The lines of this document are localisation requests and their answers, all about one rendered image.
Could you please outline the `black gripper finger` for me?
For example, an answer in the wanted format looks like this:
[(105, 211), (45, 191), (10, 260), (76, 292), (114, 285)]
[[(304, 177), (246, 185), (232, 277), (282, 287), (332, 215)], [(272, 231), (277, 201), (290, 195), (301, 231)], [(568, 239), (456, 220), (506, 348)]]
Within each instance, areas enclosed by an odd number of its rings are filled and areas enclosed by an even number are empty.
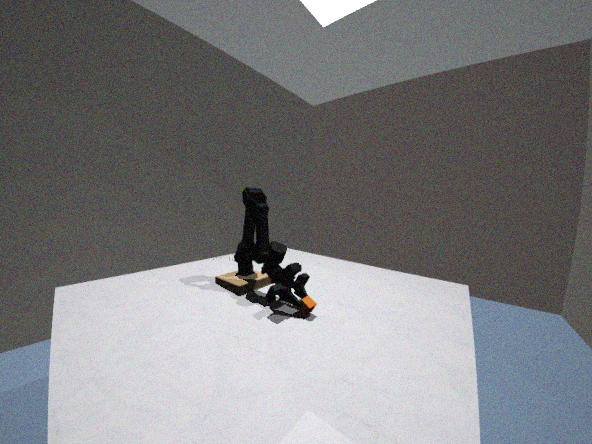
[(288, 304), (293, 304), (295, 306), (298, 307), (302, 307), (303, 305), (300, 303), (300, 301), (295, 297), (295, 295), (292, 293), (291, 291), (291, 287), (288, 286), (286, 288), (283, 289), (278, 301), (280, 302), (285, 302)]
[(304, 287), (304, 283), (305, 283), (305, 279), (300, 281), (300, 283), (298, 284), (294, 294), (297, 295), (298, 297), (300, 297), (301, 299), (305, 298), (308, 296), (305, 287)]

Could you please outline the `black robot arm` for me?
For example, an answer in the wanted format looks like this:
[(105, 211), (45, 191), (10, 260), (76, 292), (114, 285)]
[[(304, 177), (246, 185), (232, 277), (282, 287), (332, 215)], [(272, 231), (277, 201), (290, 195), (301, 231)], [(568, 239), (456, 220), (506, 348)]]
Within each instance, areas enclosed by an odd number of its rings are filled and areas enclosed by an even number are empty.
[[(261, 188), (246, 187), (243, 191), (242, 202), (245, 206), (243, 235), (234, 260), (238, 262), (236, 275), (249, 276), (253, 274), (252, 261), (263, 264), (261, 274), (269, 277), (274, 270), (280, 268), (287, 251), (287, 247), (277, 241), (269, 242), (267, 197)], [(254, 231), (256, 227), (256, 244), (254, 244)], [(281, 267), (282, 268), (282, 267)], [(287, 278), (294, 277), (302, 271), (299, 263), (291, 263), (282, 271), (277, 271), (280, 279), (285, 282)]]

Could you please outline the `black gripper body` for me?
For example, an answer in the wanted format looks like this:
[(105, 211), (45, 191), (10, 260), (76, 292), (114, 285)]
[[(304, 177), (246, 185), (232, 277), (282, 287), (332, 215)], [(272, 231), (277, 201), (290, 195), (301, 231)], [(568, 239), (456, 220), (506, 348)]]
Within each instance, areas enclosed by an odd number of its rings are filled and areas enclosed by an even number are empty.
[(310, 278), (310, 276), (307, 273), (301, 274), (297, 277), (296, 280), (293, 280), (293, 278), (295, 277), (291, 277), (291, 278), (287, 278), (285, 280), (285, 282), (283, 282), (280, 277), (278, 276), (278, 272), (277, 271), (282, 271), (283, 268), (277, 268), (276, 270), (273, 271), (273, 273), (270, 275), (271, 283), (275, 283), (274, 285), (271, 285), (266, 293), (266, 299), (267, 301), (271, 302), (275, 302), (276, 297), (275, 295), (278, 295), (278, 297), (280, 297), (282, 291), (284, 288), (290, 286), (291, 288), (293, 288), (294, 290), (296, 290), (298, 284), (300, 283), (300, 281), (305, 279), (305, 284), (307, 283), (308, 279)]

